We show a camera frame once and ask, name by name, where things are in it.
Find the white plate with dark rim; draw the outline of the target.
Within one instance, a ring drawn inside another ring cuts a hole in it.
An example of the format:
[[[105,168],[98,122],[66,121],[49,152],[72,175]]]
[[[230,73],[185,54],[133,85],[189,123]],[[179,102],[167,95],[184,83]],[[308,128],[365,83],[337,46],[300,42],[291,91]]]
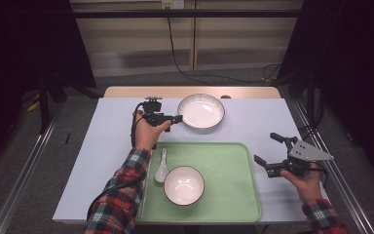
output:
[[[184,98],[177,112],[183,123],[193,129],[211,129],[220,124],[225,116],[221,101],[206,94],[194,94]]]

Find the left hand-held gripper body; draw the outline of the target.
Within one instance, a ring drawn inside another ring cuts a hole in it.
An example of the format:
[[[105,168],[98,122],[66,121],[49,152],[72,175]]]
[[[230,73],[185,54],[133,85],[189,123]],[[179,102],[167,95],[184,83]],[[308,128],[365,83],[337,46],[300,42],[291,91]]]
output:
[[[161,113],[162,104],[159,97],[147,97],[142,106],[144,111],[142,117],[153,127],[172,120],[170,116]]]

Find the beige vertical wall trim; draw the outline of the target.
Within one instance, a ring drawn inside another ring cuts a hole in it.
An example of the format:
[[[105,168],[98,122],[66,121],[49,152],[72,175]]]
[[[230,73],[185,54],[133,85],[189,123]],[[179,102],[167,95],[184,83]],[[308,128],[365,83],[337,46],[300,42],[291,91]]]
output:
[[[200,7],[200,0],[191,0],[191,10],[198,10]],[[191,18],[191,55],[190,55],[190,65],[191,69],[194,71],[197,67],[197,19]]]

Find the white ceramic spoon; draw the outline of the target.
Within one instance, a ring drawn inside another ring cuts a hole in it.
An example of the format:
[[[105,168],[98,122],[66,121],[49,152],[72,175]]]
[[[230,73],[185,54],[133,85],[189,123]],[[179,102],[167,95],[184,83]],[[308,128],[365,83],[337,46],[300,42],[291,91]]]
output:
[[[167,154],[168,154],[168,150],[166,148],[163,148],[161,162],[160,162],[158,170],[155,173],[155,180],[157,182],[164,182],[168,174]]]

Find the black metal stand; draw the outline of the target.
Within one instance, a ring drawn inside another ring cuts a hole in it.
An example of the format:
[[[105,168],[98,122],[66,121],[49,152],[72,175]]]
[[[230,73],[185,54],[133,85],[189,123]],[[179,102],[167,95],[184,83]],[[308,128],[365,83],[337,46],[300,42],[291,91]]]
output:
[[[49,124],[50,124],[50,112],[48,106],[48,93],[45,85],[45,77],[42,76],[38,80],[38,91],[39,91],[39,103],[41,112],[41,130],[40,133],[43,134]]]
[[[307,88],[307,114],[311,126],[315,123],[315,81],[315,73],[311,72]]]

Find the black curtain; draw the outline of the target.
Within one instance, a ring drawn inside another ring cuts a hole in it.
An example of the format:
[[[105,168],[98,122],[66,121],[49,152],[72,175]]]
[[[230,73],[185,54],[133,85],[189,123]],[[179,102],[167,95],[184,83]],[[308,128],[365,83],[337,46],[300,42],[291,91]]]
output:
[[[313,79],[374,166],[374,0],[304,0],[279,78]]]
[[[0,147],[42,79],[54,98],[59,86],[95,85],[70,1],[0,0]]]

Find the aluminium floor rail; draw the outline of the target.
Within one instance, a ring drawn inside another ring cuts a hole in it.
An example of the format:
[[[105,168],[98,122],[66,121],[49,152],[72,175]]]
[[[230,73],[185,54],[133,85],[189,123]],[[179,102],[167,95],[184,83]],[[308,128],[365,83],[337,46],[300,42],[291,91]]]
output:
[[[50,120],[50,123],[46,127],[45,131],[38,136],[36,143],[32,151],[30,152],[15,185],[13,186],[10,194],[5,200],[5,203],[0,209],[0,234],[5,234],[9,227],[9,224],[24,194],[26,186],[28,185],[32,177],[32,174],[45,150],[45,147],[47,146],[49,139],[51,138],[56,122],[59,118],[60,113],[62,112],[63,106],[63,103],[56,106],[53,118]]]
[[[308,130],[308,138],[313,142],[314,146],[318,149],[329,153],[329,150],[323,141],[320,133],[317,129],[311,126],[310,120],[308,119],[307,108],[303,105],[300,100],[294,101],[294,108],[296,109],[299,118],[301,119],[303,125]],[[344,176],[342,175],[339,167],[335,161],[325,161],[323,163],[325,168],[329,172],[329,176],[336,186],[339,195],[344,201],[351,217],[353,218],[355,225],[358,229],[359,234],[374,234],[374,228],[372,227],[370,220],[368,219],[362,205],[357,200],[355,194],[353,193],[351,187],[348,185]]]

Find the white bowl with dark rim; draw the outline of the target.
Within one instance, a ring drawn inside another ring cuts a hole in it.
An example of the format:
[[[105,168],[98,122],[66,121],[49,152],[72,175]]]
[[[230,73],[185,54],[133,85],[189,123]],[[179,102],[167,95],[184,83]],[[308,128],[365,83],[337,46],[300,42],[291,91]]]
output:
[[[166,197],[177,206],[198,202],[205,192],[205,179],[195,168],[180,166],[172,169],[164,182]]]

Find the wooden table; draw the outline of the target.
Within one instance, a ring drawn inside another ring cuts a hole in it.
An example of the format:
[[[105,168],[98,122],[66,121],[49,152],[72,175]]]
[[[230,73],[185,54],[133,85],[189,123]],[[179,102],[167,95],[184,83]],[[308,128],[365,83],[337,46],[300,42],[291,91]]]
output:
[[[106,89],[106,98],[185,98],[207,94],[216,98],[281,98],[273,87],[210,87],[210,86],[113,86]]]

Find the person's left hand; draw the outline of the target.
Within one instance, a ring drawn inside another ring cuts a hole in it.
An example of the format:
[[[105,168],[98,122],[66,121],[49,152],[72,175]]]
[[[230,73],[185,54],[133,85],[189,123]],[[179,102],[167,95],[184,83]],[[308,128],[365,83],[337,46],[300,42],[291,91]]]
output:
[[[135,114],[134,145],[148,151],[153,149],[162,132],[168,129],[171,121],[167,120],[159,126],[151,126],[143,117],[143,112],[138,110]]]

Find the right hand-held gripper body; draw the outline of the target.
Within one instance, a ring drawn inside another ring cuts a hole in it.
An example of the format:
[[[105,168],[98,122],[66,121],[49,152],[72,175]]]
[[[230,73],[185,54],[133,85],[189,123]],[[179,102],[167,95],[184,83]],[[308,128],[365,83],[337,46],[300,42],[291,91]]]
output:
[[[303,140],[286,140],[287,158],[281,163],[267,164],[268,177],[278,177],[281,171],[288,171],[294,176],[304,176],[310,164],[316,161],[330,161],[334,157]]]

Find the person's right hand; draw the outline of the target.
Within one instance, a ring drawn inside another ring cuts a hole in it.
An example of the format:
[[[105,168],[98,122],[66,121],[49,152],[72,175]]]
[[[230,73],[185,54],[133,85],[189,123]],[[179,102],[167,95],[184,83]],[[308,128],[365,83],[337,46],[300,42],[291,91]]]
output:
[[[295,186],[302,204],[323,198],[319,182],[321,172],[316,164],[311,163],[308,172],[303,177],[295,176],[289,171],[281,171],[280,175]]]

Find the pale lilac table mat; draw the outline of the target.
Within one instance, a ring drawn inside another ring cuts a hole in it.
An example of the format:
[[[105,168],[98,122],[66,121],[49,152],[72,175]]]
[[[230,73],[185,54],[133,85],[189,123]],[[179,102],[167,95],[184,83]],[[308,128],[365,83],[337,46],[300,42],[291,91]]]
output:
[[[121,167],[131,150],[131,114],[136,98],[103,98],[96,107],[72,173],[59,200],[53,219],[83,223],[91,202],[107,180]],[[225,99],[222,122],[207,131],[180,123],[161,135],[160,142],[237,142],[248,149],[261,205],[256,222],[302,222],[305,217],[294,187],[283,178],[269,178],[256,165],[257,155],[269,163],[286,157],[286,147],[270,133],[294,137],[297,128],[281,98]]]

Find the white wall socket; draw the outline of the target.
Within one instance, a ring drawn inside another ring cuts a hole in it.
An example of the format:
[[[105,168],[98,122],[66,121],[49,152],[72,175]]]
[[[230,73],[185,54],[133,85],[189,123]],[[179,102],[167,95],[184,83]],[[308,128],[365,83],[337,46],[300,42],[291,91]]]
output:
[[[162,8],[165,10],[183,10],[184,0],[162,0]]]

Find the green plastic tray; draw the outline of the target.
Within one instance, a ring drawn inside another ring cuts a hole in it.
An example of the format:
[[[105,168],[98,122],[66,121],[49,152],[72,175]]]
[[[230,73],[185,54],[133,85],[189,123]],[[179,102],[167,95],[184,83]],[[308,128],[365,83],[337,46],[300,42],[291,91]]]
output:
[[[205,179],[202,198],[190,206],[177,206],[155,180],[162,149],[168,150],[169,169],[190,166]],[[149,166],[141,224],[254,223],[261,205],[252,162],[245,145],[237,142],[160,142]]]

